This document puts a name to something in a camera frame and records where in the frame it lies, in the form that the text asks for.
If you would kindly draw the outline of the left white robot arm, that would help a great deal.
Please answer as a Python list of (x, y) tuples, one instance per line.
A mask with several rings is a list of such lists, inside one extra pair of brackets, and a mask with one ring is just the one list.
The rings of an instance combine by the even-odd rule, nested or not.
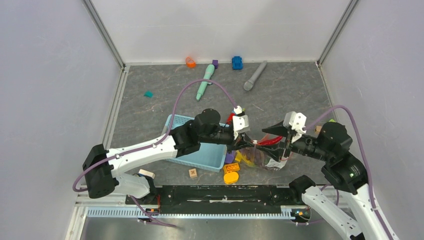
[(85, 191), (91, 199), (119, 193), (145, 204), (153, 203), (157, 190), (152, 179), (130, 175), (127, 171), (190, 155), (199, 151), (202, 143), (225, 145), (228, 150), (244, 148), (245, 133), (250, 130), (249, 118), (240, 107), (234, 112), (229, 125), (221, 125), (220, 114), (207, 108), (194, 119), (177, 127), (170, 126), (166, 133), (147, 142), (113, 149), (105, 149), (103, 144), (93, 146), (82, 165)]

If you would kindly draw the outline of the clear orange zip bag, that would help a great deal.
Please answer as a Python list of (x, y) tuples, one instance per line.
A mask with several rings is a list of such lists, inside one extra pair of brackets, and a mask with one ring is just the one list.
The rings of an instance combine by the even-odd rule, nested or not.
[(242, 161), (240, 163), (244, 163), (251, 168), (262, 168), (270, 171), (281, 170), (286, 165), (288, 159), (294, 154), (292, 152), (289, 157), (281, 158), (280, 161), (275, 161), (254, 147), (247, 147), (237, 151), (242, 154)]

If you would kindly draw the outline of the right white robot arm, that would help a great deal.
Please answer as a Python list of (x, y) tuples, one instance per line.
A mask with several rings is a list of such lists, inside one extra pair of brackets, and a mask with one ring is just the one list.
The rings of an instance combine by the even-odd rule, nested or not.
[(316, 211), (338, 234), (347, 240), (395, 240), (390, 227), (374, 197), (372, 178), (364, 160), (350, 153), (353, 142), (346, 127), (338, 122), (325, 123), (317, 137), (303, 135), (292, 140), (291, 130), (282, 122), (262, 129), (264, 133), (284, 137), (283, 142), (261, 147), (272, 157), (293, 152), (323, 161), (324, 177), (348, 203), (353, 217), (328, 200), (316, 183), (302, 175), (289, 183), (289, 199)]

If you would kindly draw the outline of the red toy chili pepper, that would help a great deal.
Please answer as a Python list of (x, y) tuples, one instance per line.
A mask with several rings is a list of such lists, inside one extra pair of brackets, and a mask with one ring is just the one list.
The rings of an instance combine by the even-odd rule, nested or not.
[(283, 139), (282, 136), (270, 138), (269, 135), (266, 135), (260, 141), (258, 141), (257, 145), (259, 145), (259, 146), (271, 146), (271, 145), (274, 145), (274, 144), (278, 144), (282, 139)]

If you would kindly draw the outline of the light blue plastic basket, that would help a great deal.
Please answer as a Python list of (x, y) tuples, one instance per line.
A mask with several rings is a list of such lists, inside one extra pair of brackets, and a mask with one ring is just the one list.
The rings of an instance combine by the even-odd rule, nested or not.
[(177, 158), (170, 158), (167, 161), (218, 173), (224, 166), (226, 154), (226, 145), (201, 143), (199, 151)]

